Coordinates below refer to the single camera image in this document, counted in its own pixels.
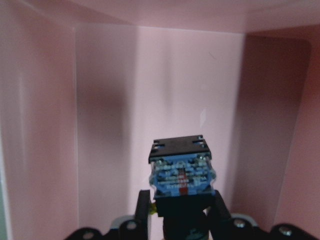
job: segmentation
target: transparent relay housing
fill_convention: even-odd
[[[214,195],[211,159],[202,135],[154,140],[149,155],[154,198]]]

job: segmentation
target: blue circuit component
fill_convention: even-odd
[[[174,139],[175,143],[181,141],[182,138],[168,139]],[[199,143],[198,140],[194,140],[191,142],[191,146],[200,147],[199,149],[202,150],[203,147],[201,148],[199,145],[203,144],[203,141]],[[159,140],[157,140],[152,149],[158,151],[165,148],[166,144],[159,144]],[[189,153],[185,149],[182,152],[179,151],[179,148],[174,149],[176,152],[171,150],[167,151],[167,154],[154,154],[149,158],[152,168],[149,181],[150,185],[156,188],[155,198],[208,193],[214,195],[215,191],[212,183],[216,179],[216,172],[211,166],[210,150],[199,152],[193,150],[192,153]]]

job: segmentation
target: screw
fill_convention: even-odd
[[[95,234],[94,234],[93,232],[88,231],[88,232],[86,232],[85,234],[83,234],[82,238],[83,238],[84,240],[90,240],[90,239],[93,239],[94,236],[95,236]]]
[[[134,221],[129,221],[126,224],[126,229],[128,230],[135,230],[137,228],[137,224]]]
[[[240,228],[240,229],[243,229],[243,228],[246,226],[246,222],[243,221],[242,219],[239,219],[239,218],[236,218],[236,219],[233,221],[233,224],[234,224],[237,228]]]
[[[279,232],[288,237],[292,235],[292,230],[287,226],[279,227]]]

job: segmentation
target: silver screw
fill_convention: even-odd
[[[279,232],[285,236],[288,236],[288,237],[290,237],[292,235],[292,230],[290,228],[288,228],[287,226],[279,227]]]
[[[82,238],[83,238],[84,240],[90,240],[90,239],[93,239],[94,236],[95,236],[95,234],[94,234],[93,232],[88,231],[88,232],[86,232],[85,234],[83,234]]]
[[[243,221],[242,219],[239,219],[239,218],[236,218],[236,219],[233,221],[233,224],[234,224],[237,228],[240,228],[240,229],[243,229],[243,228],[246,226],[246,222]]]
[[[134,221],[129,221],[126,224],[126,229],[128,230],[135,230],[137,228],[137,224]]]

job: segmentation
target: pink container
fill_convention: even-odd
[[[3,237],[106,233],[150,188],[153,139],[203,134],[231,212],[320,238],[319,13],[313,0],[0,0]]]

